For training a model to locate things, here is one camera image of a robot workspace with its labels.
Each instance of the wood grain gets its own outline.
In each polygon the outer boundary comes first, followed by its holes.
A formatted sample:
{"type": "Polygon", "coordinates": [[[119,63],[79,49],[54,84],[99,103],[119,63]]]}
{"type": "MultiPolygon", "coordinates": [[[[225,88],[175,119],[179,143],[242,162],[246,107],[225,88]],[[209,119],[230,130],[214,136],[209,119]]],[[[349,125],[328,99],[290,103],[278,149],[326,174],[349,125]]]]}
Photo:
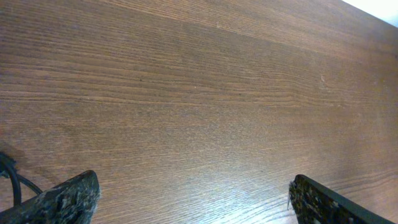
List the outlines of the wood grain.
{"type": "Polygon", "coordinates": [[[95,170],[93,223],[296,223],[299,173],[398,222],[395,27],[337,0],[0,7],[2,151],[43,189],[95,170]]]}

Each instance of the wooden table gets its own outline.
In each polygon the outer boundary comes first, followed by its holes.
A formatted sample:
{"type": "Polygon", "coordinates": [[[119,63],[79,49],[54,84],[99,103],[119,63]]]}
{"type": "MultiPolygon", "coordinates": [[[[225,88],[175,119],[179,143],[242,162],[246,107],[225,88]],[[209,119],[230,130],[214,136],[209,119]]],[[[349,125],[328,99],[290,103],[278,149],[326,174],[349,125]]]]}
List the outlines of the wooden table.
{"type": "Polygon", "coordinates": [[[295,223],[296,174],[398,222],[396,27],[338,0],[0,6],[1,150],[43,189],[95,170],[93,223],[295,223]]]}

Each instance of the wire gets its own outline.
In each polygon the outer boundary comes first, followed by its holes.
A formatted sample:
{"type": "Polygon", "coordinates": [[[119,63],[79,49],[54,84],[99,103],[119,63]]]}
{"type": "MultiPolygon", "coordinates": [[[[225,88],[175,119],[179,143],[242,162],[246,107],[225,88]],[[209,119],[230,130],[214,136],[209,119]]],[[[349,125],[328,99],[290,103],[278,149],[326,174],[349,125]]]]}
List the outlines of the wire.
{"type": "Polygon", "coordinates": [[[40,188],[38,186],[36,186],[35,184],[33,184],[30,180],[26,179],[25,177],[17,174],[18,180],[23,183],[24,185],[26,185],[26,187],[30,188],[31,190],[33,190],[37,195],[41,194],[43,191],[40,190],[40,188]]]}
{"type": "Polygon", "coordinates": [[[11,179],[12,193],[14,194],[14,206],[20,205],[22,202],[21,185],[19,184],[17,174],[12,166],[7,161],[1,158],[1,165],[7,171],[11,179]]]}

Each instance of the black and white speckled object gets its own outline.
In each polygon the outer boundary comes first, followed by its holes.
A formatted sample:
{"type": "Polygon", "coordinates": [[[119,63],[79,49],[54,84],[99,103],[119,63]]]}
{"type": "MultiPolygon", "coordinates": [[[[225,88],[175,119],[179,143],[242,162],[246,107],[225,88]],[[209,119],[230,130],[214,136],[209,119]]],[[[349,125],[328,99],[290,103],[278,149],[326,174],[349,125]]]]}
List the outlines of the black and white speckled object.
{"type": "Polygon", "coordinates": [[[290,183],[289,200],[299,224],[392,223],[304,175],[290,183]]]}
{"type": "Polygon", "coordinates": [[[89,224],[101,191],[94,171],[88,170],[22,205],[0,213],[0,224],[89,224]]]}

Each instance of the black cable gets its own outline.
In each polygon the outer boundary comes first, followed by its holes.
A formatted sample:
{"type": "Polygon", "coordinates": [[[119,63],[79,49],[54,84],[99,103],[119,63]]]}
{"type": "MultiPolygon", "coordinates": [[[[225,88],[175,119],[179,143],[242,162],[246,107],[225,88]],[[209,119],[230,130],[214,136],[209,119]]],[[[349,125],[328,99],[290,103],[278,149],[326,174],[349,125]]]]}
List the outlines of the black cable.
{"type": "Polygon", "coordinates": [[[40,188],[38,186],[36,186],[35,184],[33,184],[30,180],[26,179],[25,177],[17,174],[18,180],[23,183],[24,185],[26,185],[26,187],[30,188],[31,190],[33,190],[37,195],[41,194],[43,191],[40,190],[40,188]]]}
{"type": "Polygon", "coordinates": [[[1,165],[4,167],[11,179],[12,193],[14,194],[14,206],[20,205],[22,202],[21,185],[19,184],[17,174],[10,164],[1,158],[1,165]]]}

